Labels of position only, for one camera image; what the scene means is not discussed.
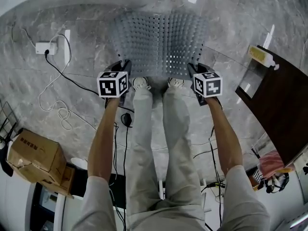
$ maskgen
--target brown cardboard box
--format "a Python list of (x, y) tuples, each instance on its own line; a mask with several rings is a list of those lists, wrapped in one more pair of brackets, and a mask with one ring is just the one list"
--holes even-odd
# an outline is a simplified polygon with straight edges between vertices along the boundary
[(48, 180), (42, 180), (39, 183), (45, 186), (48, 190), (51, 190), (53, 192), (60, 193), (60, 194), (63, 194), (65, 196), (72, 198), (73, 196), (70, 194), (70, 191), (72, 188), (74, 174), (75, 174), (75, 169), (72, 167), (66, 166), (60, 186)]
[(66, 160), (59, 143), (24, 130), (10, 148), (10, 166), (29, 182), (43, 179), (60, 185)]

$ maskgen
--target perforated gray chair back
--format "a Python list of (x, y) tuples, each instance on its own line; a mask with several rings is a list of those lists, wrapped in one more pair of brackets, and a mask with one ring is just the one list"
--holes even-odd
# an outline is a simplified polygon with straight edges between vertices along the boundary
[(131, 77), (190, 79), (187, 63), (198, 64), (205, 20), (193, 14), (129, 12), (111, 24), (111, 41), (123, 62), (131, 60)]

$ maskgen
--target sleeve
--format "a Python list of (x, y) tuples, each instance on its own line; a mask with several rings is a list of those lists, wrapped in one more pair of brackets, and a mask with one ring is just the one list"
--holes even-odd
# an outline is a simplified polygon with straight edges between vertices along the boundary
[(229, 170), (226, 176), (224, 211), (219, 231), (270, 230), (270, 217), (257, 195), (242, 165)]
[(97, 176), (90, 176), (81, 206), (81, 216), (73, 231), (116, 231), (116, 221), (108, 182)]

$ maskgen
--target white power strip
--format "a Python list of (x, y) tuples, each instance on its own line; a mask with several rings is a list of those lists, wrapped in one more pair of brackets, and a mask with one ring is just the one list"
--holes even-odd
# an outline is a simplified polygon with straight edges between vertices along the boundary
[(37, 54), (45, 54), (45, 51), (49, 50), (48, 55), (55, 55), (58, 47), (56, 42), (38, 42), (35, 44), (35, 51)]

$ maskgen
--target white sneaker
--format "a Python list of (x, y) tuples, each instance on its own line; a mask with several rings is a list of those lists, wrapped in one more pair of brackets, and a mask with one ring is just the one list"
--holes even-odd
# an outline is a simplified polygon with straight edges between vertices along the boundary
[(170, 78), (168, 80), (168, 86), (169, 87), (177, 87), (182, 89), (184, 86), (184, 80), (183, 79), (175, 79), (175, 78)]
[(151, 86), (148, 85), (148, 79), (146, 77), (134, 78), (132, 85), (135, 91), (139, 88), (146, 88), (147, 90), (151, 89)]

